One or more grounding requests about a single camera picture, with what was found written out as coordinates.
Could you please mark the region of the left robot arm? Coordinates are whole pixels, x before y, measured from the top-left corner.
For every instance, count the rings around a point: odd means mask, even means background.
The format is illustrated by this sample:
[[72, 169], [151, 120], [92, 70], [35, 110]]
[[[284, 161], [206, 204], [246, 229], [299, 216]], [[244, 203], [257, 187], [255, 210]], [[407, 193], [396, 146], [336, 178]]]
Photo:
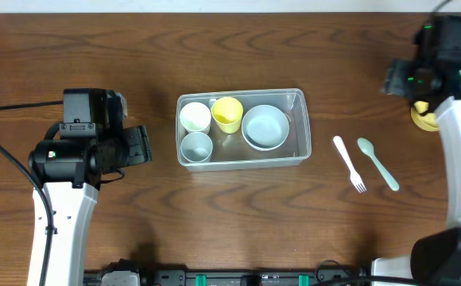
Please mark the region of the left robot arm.
[[144, 126], [124, 127], [123, 95], [105, 89], [64, 91], [64, 118], [29, 154], [40, 187], [29, 285], [81, 285], [91, 216], [103, 176], [151, 161]]

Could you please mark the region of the white cup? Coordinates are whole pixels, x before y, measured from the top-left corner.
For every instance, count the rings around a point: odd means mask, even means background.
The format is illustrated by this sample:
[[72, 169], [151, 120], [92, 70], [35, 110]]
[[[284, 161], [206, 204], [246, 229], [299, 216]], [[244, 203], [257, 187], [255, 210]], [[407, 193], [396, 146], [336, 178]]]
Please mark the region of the white cup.
[[210, 109], [201, 102], [190, 102], [181, 109], [180, 122], [189, 133], [208, 134], [211, 127]]

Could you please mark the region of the yellow cup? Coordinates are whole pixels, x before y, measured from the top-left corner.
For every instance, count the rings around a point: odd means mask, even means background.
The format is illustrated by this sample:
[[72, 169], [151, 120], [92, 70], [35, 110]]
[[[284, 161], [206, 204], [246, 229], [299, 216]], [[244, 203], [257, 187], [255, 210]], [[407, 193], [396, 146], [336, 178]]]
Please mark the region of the yellow cup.
[[235, 133], [241, 126], [243, 107], [235, 98], [218, 99], [211, 108], [211, 115], [224, 133]]

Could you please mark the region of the grey cup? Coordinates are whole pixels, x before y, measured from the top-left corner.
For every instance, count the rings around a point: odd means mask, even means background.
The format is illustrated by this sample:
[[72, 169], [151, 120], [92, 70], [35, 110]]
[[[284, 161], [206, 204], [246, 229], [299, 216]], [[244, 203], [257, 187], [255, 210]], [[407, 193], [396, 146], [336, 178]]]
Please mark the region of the grey cup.
[[180, 151], [183, 158], [190, 163], [205, 163], [211, 160], [213, 143], [207, 134], [193, 132], [184, 137]]

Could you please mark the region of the yellow bowl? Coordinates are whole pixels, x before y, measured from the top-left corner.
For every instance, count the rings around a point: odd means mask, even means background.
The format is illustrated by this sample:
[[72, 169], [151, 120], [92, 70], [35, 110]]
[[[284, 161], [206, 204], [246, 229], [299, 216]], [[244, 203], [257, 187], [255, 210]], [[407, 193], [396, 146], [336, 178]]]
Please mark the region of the yellow bowl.
[[428, 110], [428, 103], [417, 101], [410, 109], [413, 122], [422, 130], [428, 132], [437, 132], [439, 130], [436, 123], [436, 116], [433, 113], [422, 114]]

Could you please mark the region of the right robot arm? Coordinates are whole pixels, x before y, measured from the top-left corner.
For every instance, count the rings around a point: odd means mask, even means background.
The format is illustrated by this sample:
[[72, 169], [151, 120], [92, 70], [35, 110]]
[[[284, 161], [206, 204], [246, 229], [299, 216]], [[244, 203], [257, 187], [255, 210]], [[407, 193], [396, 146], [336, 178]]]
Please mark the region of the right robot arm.
[[461, 285], [461, 60], [396, 61], [384, 90], [428, 103], [444, 147], [446, 230], [418, 240], [408, 256], [372, 262], [372, 285]]

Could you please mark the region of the pale green spoon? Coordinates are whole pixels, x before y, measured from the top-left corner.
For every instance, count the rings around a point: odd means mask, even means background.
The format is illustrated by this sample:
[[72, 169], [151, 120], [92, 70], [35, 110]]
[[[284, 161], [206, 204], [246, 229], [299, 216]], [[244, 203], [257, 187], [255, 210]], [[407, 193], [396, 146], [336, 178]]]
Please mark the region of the pale green spoon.
[[393, 178], [390, 172], [385, 168], [385, 166], [377, 158], [374, 152], [373, 144], [367, 139], [365, 139], [364, 137], [360, 137], [357, 140], [357, 144], [360, 150], [372, 160], [375, 167], [378, 169], [379, 173], [382, 175], [383, 179], [385, 180], [389, 188], [392, 191], [399, 191], [400, 190], [399, 183]]

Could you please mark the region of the grey bowl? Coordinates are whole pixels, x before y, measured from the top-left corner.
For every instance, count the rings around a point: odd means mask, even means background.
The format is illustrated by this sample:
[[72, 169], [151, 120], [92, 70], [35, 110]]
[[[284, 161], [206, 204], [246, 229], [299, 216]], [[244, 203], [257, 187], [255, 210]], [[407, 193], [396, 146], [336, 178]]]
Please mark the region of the grey bowl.
[[242, 134], [247, 133], [287, 133], [289, 120], [280, 109], [271, 105], [258, 105], [248, 110], [242, 119]]

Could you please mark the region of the white bowl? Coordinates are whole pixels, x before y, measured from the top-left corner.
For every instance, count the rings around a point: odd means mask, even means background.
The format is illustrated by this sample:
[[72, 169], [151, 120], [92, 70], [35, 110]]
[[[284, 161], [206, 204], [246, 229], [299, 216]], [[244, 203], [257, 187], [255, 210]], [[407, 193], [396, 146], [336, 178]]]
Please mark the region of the white bowl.
[[287, 133], [247, 133], [244, 132], [243, 138], [246, 143], [258, 151], [272, 151], [280, 148], [288, 138]]

